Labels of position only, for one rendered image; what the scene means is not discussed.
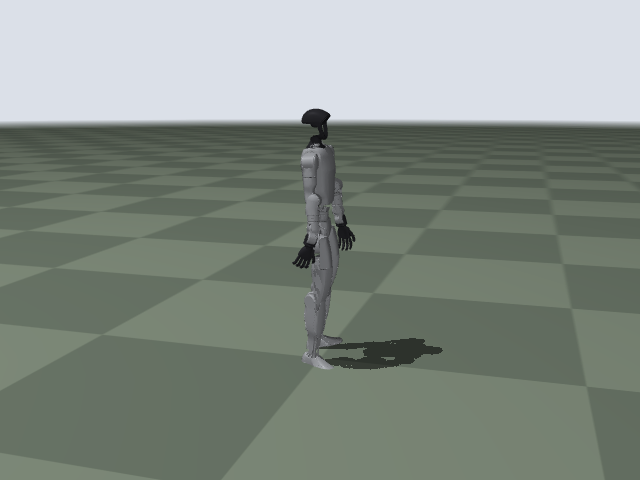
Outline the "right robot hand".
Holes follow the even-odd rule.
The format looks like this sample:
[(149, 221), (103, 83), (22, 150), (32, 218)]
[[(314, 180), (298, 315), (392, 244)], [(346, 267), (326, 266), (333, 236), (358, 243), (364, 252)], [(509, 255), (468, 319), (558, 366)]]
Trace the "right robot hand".
[[(303, 244), (305, 246), (299, 251), (298, 257), (296, 258), (296, 260), (294, 262), (292, 262), (292, 264), (296, 264), (298, 262), (298, 260), (300, 259), (300, 257), (301, 257), (299, 263), (296, 264), (296, 267), (300, 266), (303, 260), (304, 261), (303, 261), (302, 265), (300, 266), (300, 268), (303, 268), (303, 267), (308, 268), (311, 259), (312, 259), (312, 263), (313, 264), (315, 263), (315, 255), (314, 255), (315, 251), (314, 251), (313, 248), (315, 247), (317, 241), (313, 245), (313, 244), (307, 243), (307, 240), (308, 240), (308, 233), (306, 234), (304, 242), (303, 242)], [(318, 240), (318, 237), (317, 237), (317, 240)], [(307, 261), (307, 264), (306, 264), (306, 261)], [(305, 264), (306, 264), (306, 266), (305, 266)]]

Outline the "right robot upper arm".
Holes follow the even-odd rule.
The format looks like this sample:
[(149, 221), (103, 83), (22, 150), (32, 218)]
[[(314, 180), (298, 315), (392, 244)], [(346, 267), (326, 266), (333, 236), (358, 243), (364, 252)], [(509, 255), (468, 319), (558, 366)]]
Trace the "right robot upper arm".
[(317, 185), (317, 169), (319, 166), (319, 160), (317, 153), (309, 152), (301, 157), (301, 169), (303, 172), (303, 186), (304, 186), (304, 198), (305, 203), (310, 195), (315, 195), (319, 199), (318, 206), (322, 203), (322, 198), (319, 194), (315, 193), (315, 187)]

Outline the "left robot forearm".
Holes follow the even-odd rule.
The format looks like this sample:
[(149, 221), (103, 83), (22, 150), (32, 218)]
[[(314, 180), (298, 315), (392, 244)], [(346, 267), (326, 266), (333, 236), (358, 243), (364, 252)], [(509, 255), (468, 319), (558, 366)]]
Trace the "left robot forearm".
[(343, 219), (342, 216), (345, 215), (344, 214), (344, 207), (342, 206), (342, 188), (339, 192), (334, 193), (334, 200), (332, 202), (332, 213), (334, 215), (334, 219), (335, 222), (337, 224), (342, 224), (343, 223)]

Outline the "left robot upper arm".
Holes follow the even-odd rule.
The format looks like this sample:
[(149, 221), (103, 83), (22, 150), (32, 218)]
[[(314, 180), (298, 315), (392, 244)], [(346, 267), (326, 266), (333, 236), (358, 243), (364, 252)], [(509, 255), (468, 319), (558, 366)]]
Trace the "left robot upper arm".
[[(328, 146), (331, 147), (331, 149), (333, 151), (333, 155), (335, 155), (333, 146), (332, 145), (328, 145)], [(336, 173), (336, 167), (335, 167), (335, 173)], [(343, 187), (342, 181), (340, 179), (338, 179), (338, 178), (335, 178), (335, 192), (334, 193), (339, 192), (342, 187)]]

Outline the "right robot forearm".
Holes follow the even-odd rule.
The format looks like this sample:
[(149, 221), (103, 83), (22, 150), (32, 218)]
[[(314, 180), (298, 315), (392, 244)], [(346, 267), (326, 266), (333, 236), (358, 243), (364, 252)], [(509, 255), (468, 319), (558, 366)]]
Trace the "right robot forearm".
[(307, 233), (308, 233), (308, 240), (307, 243), (309, 244), (315, 244), (317, 241), (317, 236), (320, 232), (320, 226), (319, 226), (319, 215), (320, 215), (320, 211), (318, 210), (318, 204), (319, 204), (319, 199), (317, 196), (315, 195), (310, 195), (307, 198), (307, 202), (306, 202), (306, 207), (305, 207), (305, 213), (307, 216)]

